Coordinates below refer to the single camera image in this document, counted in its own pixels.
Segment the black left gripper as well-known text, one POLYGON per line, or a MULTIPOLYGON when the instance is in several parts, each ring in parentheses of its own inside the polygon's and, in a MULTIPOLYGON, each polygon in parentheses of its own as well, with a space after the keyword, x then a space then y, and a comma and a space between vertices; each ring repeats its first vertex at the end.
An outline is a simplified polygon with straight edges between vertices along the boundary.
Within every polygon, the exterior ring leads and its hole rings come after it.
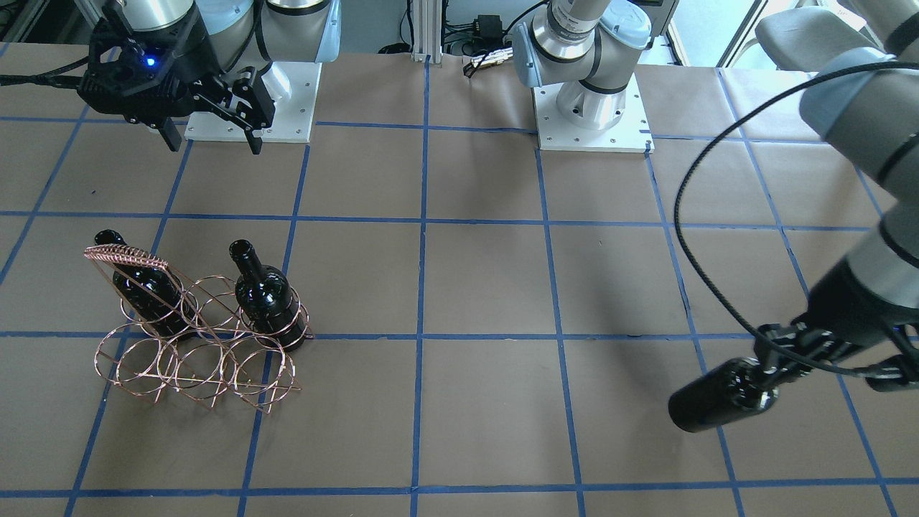
MULTIPOLYGON (((857 353, 891 340, 906 345, 904 326, 917 330, 917 308, 887 302, 857 281, 846 259, 827 272, 808 294, 807 310, 791 321, 790 327, 764 325, 758 330, 785 350, 814 361, 846 360, 857 353)), ((884 374, 893 377, 866 378, 873 390, 917 389, 917 349, 900 351, 880 363, 884 374)), ((812 367, 791 360, 768 345, 755 345, 755 385, 784 385, 810 373, 812 367)), ((762 414, 778 401, 779 388, 752 387, 752 412, 762 414)))

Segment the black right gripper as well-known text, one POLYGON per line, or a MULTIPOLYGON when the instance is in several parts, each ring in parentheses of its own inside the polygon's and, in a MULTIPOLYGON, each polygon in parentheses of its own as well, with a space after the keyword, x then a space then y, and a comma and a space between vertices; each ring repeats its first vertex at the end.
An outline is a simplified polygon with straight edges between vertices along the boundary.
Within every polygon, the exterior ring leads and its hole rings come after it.
MULTIPOLYGON (((80 98, 99 113, 154 127, 171 152, 181 149, 183 137, 167 118, 209 111, 240 122, 226 111, 238 79, 220 77, 223 69, 202 19, 178 19, 151 32, 99 19, 89 49, 80 98)), ((259 156, 262 128, 247 126, 244 138, 259 156)))

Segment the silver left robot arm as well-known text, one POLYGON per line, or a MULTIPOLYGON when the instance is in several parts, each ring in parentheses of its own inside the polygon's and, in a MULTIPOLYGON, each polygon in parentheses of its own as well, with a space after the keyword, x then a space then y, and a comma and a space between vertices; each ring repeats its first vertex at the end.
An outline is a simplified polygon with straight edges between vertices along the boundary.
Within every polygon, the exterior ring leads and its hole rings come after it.
MULTIPOLYGON (((813 369, 863 378, 880 392, 916 389, 917 350, 917 3, 854 1, 882 34, 882 46, 821 7, 791 9, 762 21, 770 58, 814 78, 769 99, 801 93, 801 120, 821 140, 896 199, 808 293, 788 326, 753 328, 726 300, 687 245, 677 190, 673 225, 706 287, 755 339, 754 358, 735 358, 673 393, 673 422, 696 432, 771 408, 778 387, 813 369)), ((571 124, 604 131, 620 121, 625 89, 652 23, 629 1, 547 1, 514 26, 520 81, 561 84, 557 105, 571 124)))

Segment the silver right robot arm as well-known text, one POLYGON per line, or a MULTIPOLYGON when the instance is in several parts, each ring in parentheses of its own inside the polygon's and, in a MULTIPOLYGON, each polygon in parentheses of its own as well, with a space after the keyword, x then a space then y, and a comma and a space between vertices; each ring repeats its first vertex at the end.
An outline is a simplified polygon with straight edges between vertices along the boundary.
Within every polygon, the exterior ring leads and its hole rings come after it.
POLYGON ((338 1, 98 1, 78 94, 183 141, 311 140, 319 76, 340 52, 338 1))

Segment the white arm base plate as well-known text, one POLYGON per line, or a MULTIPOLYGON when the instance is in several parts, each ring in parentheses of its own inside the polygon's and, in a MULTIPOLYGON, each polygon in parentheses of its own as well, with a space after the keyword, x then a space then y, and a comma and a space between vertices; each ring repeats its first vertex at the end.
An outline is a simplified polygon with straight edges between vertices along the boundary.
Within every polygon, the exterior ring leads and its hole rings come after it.
POLYGON ((531 89, 543 151, 650 153, 656 150, 635 73, 626 88, 600 94, 574 81, 531 89))
POLYGON ((246 143, 247 135, 263 143, 308 144, 322 63, 273 62, 259 78, 246 70, 233 86, 230 107, 240 122, 219 114, 195 112, 188 119, 188 141, 246 143), (250 128, 247 134, 244 129, 250 128))

